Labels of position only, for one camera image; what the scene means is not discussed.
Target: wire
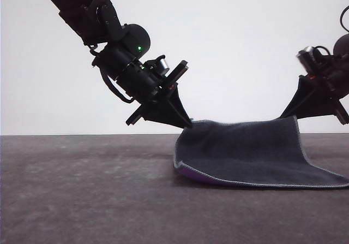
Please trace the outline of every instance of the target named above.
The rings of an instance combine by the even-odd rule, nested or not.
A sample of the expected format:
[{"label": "wire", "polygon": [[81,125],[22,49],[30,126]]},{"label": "wire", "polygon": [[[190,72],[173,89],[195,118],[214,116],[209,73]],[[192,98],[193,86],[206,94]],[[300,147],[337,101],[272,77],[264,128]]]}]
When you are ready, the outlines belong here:
[{"label": "wire", "polygon": [[328,50],[326,47],[324,47],[324,46],[316,46],[315,49],[324,49],[324,51],[326,51],[326,53],[327,53],[329,56],[331,55],[331,53],[329,52],[329,50]]},{"label": "wire", "polygon": [[109,90],[114,93],[114,95],[116,95],[119,99],[121,99],[123,102],[126,102],[128,104],[135,101],[135,98],[127,99],[124,95],[122,95],[121,92],[110,81],[107,72],[101,68],[99,70],[100,70],[100,74],[102,75],[102,79],[104,83],[107,85]]},{"label": "wire", "polygon": [[349,32],[349,29],[347,29],[347,28],[344,26],[344,24],[343,24],[343,17],[344,17],[344,14],[345,14],[348,10],[349,10],[349,6],[346,7],[346,8],[343,10],[342,14],[340,15],[340,24],[341,24],[342,28],[344,28],[345,31],[348,31],[348,32]]}]

